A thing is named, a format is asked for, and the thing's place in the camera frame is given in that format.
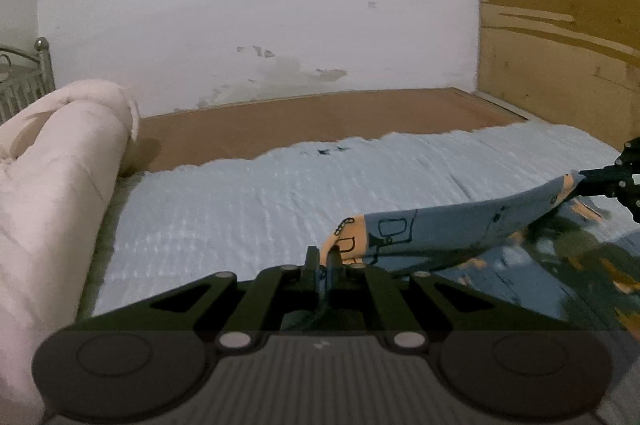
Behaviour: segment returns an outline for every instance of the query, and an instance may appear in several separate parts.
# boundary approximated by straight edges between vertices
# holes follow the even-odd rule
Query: wall stain
[[[334,91],[335,88],[331,84],[347,75],[344,69],[316,69],[313,72],[305,72],[298,59],[276,55],[268,57],[268,60],[262,60],[258,72],[263,77],[261,80],[249,79],[244,84],[233,87],[229,85],[218,87],[213,90],[212,95],[200,98],[198,108],[243,101],[322,94]]]
[[[203,96],[200,98],[200,100],[198,100],[198,103],[196,104],[196,107],[198,109],[203,109],[206,107],[210,107],[213,105],[216,105],[216,100],[218,99],[218,97],[225,92],[230,86],[229,85],[221,85],[220,87],[214,88],[213,89],[213,94],[210,96]]]

